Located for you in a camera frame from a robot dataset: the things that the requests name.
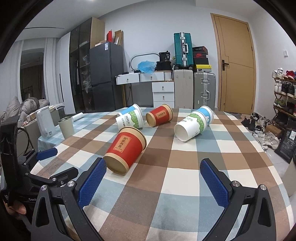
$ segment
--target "checkered tablecloth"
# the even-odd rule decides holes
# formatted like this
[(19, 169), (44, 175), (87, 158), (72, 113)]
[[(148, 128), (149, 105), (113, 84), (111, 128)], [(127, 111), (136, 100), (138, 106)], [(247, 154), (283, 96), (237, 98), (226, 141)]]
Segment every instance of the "checkered tablecloth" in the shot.
[[(75, 133), (77, 133), (81, 129), (88, 128), (89, 130), (91, 130), (90, 128), (95, 128), (96, 126), (92, 125), (92, 123), (109, 113), (110, 112), (86, 113), (83, 118), (74, 122), (73, 126)], [(64, 140), (59, 125), (57, 125), (55, 129), (57, 132), (55, 135), (49, 138), (43, 138), (42, 136), (38, 138), (38, 150), (43, 151), (53, 148)]]
[[(142, 108), (143, 115), (152, 108)], [(89, 206), (84, 210), (105, 241), (202, 240), (223, 211), (199, 171), (203, 158), (210, 158), (230, 180), (243, 186), (268, 187), (276, 219), (277, 240), (294, 224), (286, 189), (271, 161), (240, 120), (215, 112), (214, 121), (195, 138), (181, 142), (174, 125), (192, 110), (173, 109), (171, 122), (149, 127), (142, 133), (147, 148), (125, 176), (107, 169)], [(79, 174), (102, 157), (118, 133), (114, 115), (96, 120), (57, 146), (58, 155), (39, 161), (32, 173), (49, 178), (70, 167)], [(235, 237), (246, 207), (228, 237)], [(69, 217), (66, 223), (71, 228)]]

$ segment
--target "drawer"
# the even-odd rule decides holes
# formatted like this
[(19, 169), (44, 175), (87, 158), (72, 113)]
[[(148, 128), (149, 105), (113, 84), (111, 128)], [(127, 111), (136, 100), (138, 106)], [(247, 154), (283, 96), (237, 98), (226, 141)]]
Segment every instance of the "drawer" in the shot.
[(175, 101), (174, 92), (155, 92), (153, 93), (153, 101)]
[(116, 77), (117, 85), (124, 85), (130, 83), (139, 83), (140, 82), (140, 74), (121, 74)]
[(152, 92), (175, 92), (174, 82), (153, 82)]
[(174, 101), (155, 101), (155, 102), (153, 102), (153, 108), (157, 108), (157, 107), (161, 106), (162, 104), (167, 104), (171, 108), (175, 108)]
[(164, 81), (165, 76), (164, 72), (153, 72), (152, 74), (140, 74), (140, 82), (147, 82), (147, 81)]

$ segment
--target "red paper cup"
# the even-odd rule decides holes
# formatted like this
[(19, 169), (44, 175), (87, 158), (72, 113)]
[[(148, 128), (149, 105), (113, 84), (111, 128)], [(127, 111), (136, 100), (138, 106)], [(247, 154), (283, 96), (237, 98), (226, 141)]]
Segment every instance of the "red paper cup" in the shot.
[(124, 127), (109, 147), (103, 159), (114, 173), (124, 175), (146, 148), (145, 136), (134, 127)]
[(159, 126), (160, 124), (171, 121), (173, 118), (173, 110), (167, 104), (163, 104), (158, 108), (146, 114), (146, 120), (149, 126)]

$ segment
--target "teal suitcase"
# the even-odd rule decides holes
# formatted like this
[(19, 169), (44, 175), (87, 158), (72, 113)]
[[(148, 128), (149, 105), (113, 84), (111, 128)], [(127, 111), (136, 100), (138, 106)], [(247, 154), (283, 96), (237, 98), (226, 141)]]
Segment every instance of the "teal suitcase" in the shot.
[(191, 35), (189, 33), (175, 33), (175, 69), (193, 70), (193, 52)]

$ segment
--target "white curtain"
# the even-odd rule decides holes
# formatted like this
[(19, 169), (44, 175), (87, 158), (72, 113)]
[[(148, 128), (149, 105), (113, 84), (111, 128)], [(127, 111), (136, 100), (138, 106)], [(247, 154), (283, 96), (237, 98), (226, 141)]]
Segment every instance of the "white curtain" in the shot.
[(56, 45), (56, 38), (46, 38), (43, 58), (43, 75), (45, 96), (46, 99), (49, 100), (50, 105), (59, 103), (55, 67)]
[(5, 111), (8, 103), (17, 96), (22, 103), (20, 92), (20, 59), (24, 41), (11, 46), (3, 63), (0, 64), (0, 112)]

